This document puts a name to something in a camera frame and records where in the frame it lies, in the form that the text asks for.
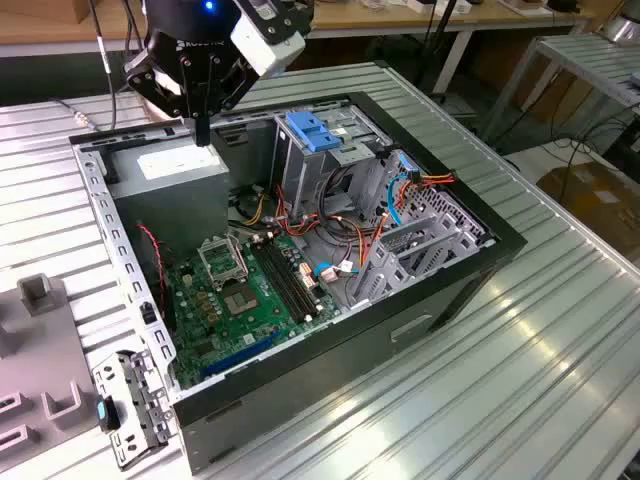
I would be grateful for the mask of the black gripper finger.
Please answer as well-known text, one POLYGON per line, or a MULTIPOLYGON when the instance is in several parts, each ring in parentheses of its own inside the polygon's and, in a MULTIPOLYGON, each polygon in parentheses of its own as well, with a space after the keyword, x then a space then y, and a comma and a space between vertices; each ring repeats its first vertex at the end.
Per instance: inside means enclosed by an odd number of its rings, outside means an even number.
POLYGON ((124 67, 127 84, 157 110, 180 118, 194 143, 202 144, 202 113, 187 87, 164 72, 148 52, 140 52, 124 67))
POLYGON ((210 119, 237 105, 258 80, 258 74, 244 57, 233 61, 208 57, 205 73, 202 144, 209 145, 210 119))

